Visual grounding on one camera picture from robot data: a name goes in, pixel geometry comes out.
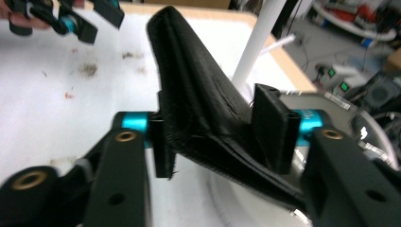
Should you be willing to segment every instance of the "wire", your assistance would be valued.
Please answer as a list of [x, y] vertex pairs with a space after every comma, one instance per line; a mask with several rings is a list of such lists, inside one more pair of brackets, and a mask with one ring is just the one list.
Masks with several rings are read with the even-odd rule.
[[[350, 52], [350, 51], [352, 51], [352, 50], [355, 50], [355, 49], [357, 49], [357, 48], [358, 48], [358, 47], [354, 47], [354, 48], [351, 48], [351, 49], [350, 49], [350, 48], [347, 48], [347, 49], [343, 49], [343, 50], [340, 50], [340, 51], [337, 51], [337, 52], [334, 52], [334, 53], [327, 53], [327, 54], [318, 55], [318, 56], [316, 56], [316, 57], [313, 57], [313, 58], [309, 59], [309, 61], [312, 62], [312, 61], [314, 61], [314, 60], [324, 59], [324, 58], [326, 58], [326, 57], [333, 56], [333, 55], [336, 55], [336, 54], [348, 53], [348, 52]], [[307, 61], [301, 66], [301, 68], [304, 68], [306, 64], [308, 64]]]
[[367, 94], [366, 91], [361, 92], [361, 93], [359, 93], [359, 94], [353, 96], [352, 98], [350, 98], [348, 101], [351, 102], [351, 103], [354, 103], [354, 102], [357, 101], [358, 99], [360, 99], [360, 98], [366, 96], [366, 94]]
[[398, 148], [401, 148], [401, 129], [398, 132]]
[[392, 128], [397, 128], [397, 127], [401, 127], [401, 120], [392, 120], [392, 123], [386, 125], [386, 127], [383, 128], [384, 132], [389, 132]]
[[379, 114], [376, 114], [376, 115], [372, 116], [372, 118], [374, 120], [377, 120], [377, 119], [380, 119], [380, 118], [383, 118], [383, 117], [389, 117], [390, 120], [394, 120], [396, 117], [401, 119], [401, 113], [398, 113], [398, 112], [385, 112], [385, 113], [379, 113]]
[[318, 71], [318, 75], [316, 76], [314, 81], [318, 81], [320, 79], [320, 77], [322, 75], [324, 75], [328, 71], [328, 69], [330, 69], [330, 67], [331, 66], [329, 63], [317, 63], [315, 65], [315, 69], [316, 69], [316, 71]]
[[367, 53], [368, 53], [368, 48], [366, 48], [365, 55], [363, 56], [362, 72], [365, 71], [365, 61], [366, 61], [366, 54]]
[[338, 63], [340, 63], [341, 65], [345, 65], [346, 64], [346, 60], [342, 60], [341, 58], [340, 58], [340, 56], [344, 56], [344, 57], [353, 57], [353, 55], [350, 55], [350, 54], [342, 54], [342, 53], [339, 53], [339, 54], [335, 54], [334, 55], [334, 58], [336, 59], [336, 61], [338, 62]]
[[297, 16], [298, 10], [300, 9], [300, 6], [301, 6], [301, 4], [302, 4], [303, 1], [304, 1], [304, 0], [301, 0], [301, 1], [300, 1], [300, 4], [298, 4], [298, 8], [295, 10], [295, 14], [294, 14], [294, 16], [293, 16], [292, 19], [291, 19], [291, 23], [289, 23], [287, 35], [288, 35], [289, 32], [291, 31], [292, 23], [294, 23], [295, 17]]
[[306, 72], [307, 67], [309, 66], [309, 55], [307, 54], [305, 45], [302, 44], [301, 47], [302, 47], [302, 49], [304, 50], [304, 54], [305, 54], [305, 58], [306, 58], [306, 63], [302, 66], [302, 69], [303, 69], [304, 72]]

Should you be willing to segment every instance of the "white pole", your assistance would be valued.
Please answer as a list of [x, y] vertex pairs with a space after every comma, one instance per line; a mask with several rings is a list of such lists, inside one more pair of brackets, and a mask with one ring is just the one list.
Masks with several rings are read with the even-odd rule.
[[253, 28], [251, 37], [248, 40], [232, 79], [232, 83], [238, 91], [244, 86], [286, 2], [286, 0], [266, 0], [265, 4], [263, 4], [259, 18], [256, 21], [256, 25]]

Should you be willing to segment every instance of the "green light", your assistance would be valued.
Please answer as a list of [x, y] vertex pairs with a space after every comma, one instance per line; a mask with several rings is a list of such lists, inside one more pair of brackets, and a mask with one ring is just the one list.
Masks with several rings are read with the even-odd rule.
[[328, 70], [328, 75], [330, 75], [330, 77], [333, 78], [334, 75], [336, 75], [336, 71], [334, 71], [334, 69], [329, 69]]
[[349, 89], [348, 85], [344, 82], [341, 83], [340, 87], [341, 87], [342, 91], [344, 91], [344, 92], [348, 91], [348, 89]]

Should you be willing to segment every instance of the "black fabric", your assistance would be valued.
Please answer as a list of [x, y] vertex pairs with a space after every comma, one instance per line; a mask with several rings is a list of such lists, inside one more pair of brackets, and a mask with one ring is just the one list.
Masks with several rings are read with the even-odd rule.
[[252, 109], [173, 7], [155, 14], [148, 35], [159, 65], [166, 147], [287, 208], [304, 210], [298, 188], [264, 165]]

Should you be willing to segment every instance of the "dirt stain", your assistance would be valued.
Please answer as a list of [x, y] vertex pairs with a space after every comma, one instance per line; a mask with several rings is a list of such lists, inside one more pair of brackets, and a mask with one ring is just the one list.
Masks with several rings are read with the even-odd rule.
[[86, 78], [91, 79], [96, 75], [97, 65], [94, 63], [84, 63], [79, 72]]
[[126, 58], [134, 58], [134, 59], [142, 59], [144, 58], [143, 53], [131, 53], [131, 52], [126, 52], [122, 55], [123, 60]]
[[74, 98], [73, 95], [68, 94], [68, 93], [65, 93], [65, 94], [64, 94], [64, 97], [65, 97], [65, 99], [72, 99], [72, 98]]
[[143, 74], [143, 75], [145, 75], [145, 76], [148, 74], [147, 68], [145, 68], [145, 67], [137, 68], [137, 69], [136, 69], [136, 72], [138, 72], [138, 73], [140, 73], [140, 74]]

